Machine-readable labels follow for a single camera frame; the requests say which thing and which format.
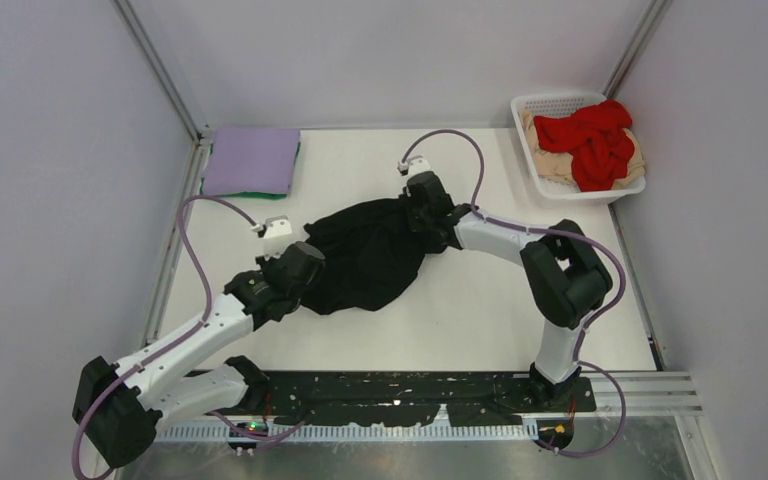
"metal frame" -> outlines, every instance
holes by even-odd
[[[142,50],[146,63],[157,77],[161,89],[169,98],[187,133],[191,138],[199,141],[198,146],[190,157],[187,176],[181,188],[180,200],[182,201],[198,189],[200,174],[207,163],[209,154],[210,141],[206,138],[210,133],[207,130],[209,126],[205,121],[205,117],[199,111],[194,96],[189,91],[182,75],[176,70],[177,67],[173,61],[172,53],[166,49],[161,54],[158,51],[156,42],[150,38],[149,31],[153,30],[151,28],[147,29],[145,24],[145,17],[150,15],[140,14],[140,11],[144,14],[144,9],[148,7],[135,8],[131,0],[111,0],[111,3],[121,14],[123,22],[138,47]],[[650,2],[617,67],[605,86],[604,94],[606,97],[613,98],[616,96],[671,4],[672,0],[652,0]],[[170,70],[174,70],[176,75],[171,75]],[[613,209],[611,209],[611,213],[614,224],[618,226]],[[625,245],[622,244],[622,246],[623,256],[628,259]],[[180,234],[177,228],[173,226],[166,243],[161,271],[154,288],[143,344],[152,343],[157,339],[181,247]],[[641,303],[641,316],[646,322],[646,328],[649,330],[650,336],[653,336],[654,332],[652,331],[651,321],[643,303],[643,298],[640,296],[639,286],[633,271],[629,273],[635,295],[637,295]],[[618,416],[619,397],[616,395],[613,385],[597,373],[585,373],[585,375],[590,377],[592,381],[594,395],[597,400],[597,411],[593,413],[579,413],[579,415]],[[682,442],[694,477],[699,480],[714,480],[717,478],[716,469],[711,461],[705,438],[699,428],[698,422],[704,415],[702,404],[696,395],[688,373],[614,372],[612,375],[617,378],[623,388],[628,403],[629,416],[673,416],[681,433]],[[529,418],[540,419],[547,416],[551,415],[535,414],[529,416]]]

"black garment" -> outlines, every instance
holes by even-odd
[[[425,257],[397,199],[359,203],[304,228],[306,242],[325,254],[325,272],[302,296],[320,315],[380,309],[410,286]]]

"white plastic basket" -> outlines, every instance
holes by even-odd
[[[525,130],[522,128],[522,119],[519,112],[531,110],[535,115],[546,117],[566,117],[572,115],[581,107],[595,105],[605,101],[605,96],[598,93],[587,92],[557,92],[541,95],[524,95],[511,101],[511,113],[514,115],[519,141],[525,153],[525,163],[528,167],[528,176],[534,184],[537,192],[537,200],[544,207],[563,207],[574,204],[607,205],[614,200],[640,193],[646,187],[646,179],[640,177],[631,182],[622,190],[605,190],[600,192],[582,192],[575,185],[566,185],[552,180],[541,178],[534,167],[534,159],[531,158],[531,149],[525,140]]]

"folded cloth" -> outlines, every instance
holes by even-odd
[[[202,193],[286,196],[300,135],[294,129],[220,127],[204,169]]]
[[[320,315],[384,307],[410,286],[425,257],[397,199],[360,203],[304,229],[305,241],[325,255],[325,271],[301,303]]]
[[[540,148],[537,139],[537,128],[534,126],[534,114],[530,110],[520,112],[522,119],[522,128],[525,131],[525,141],[531,151],[531,158],[534,160],[534,167],[537,175],[558,183],[575,185],[575,179],[572,176],[572,155],[569,153],[552,153]],[[646,173],[645,163],[643,161],[643,151],[637,138],[629,129],[623,129],[625,134],[634,144],[634,154],[628,161],[628,175],[625,178],[614,180],[611,187],[613,190],[628,187],[631,182],[642,177]]]
[[[534,117],[540,148],[572,154],[572,176],[582,192],[610,190],[628,176],[634,144],[625,133],[631,116],[615,100],[584,107],[564,118]]]

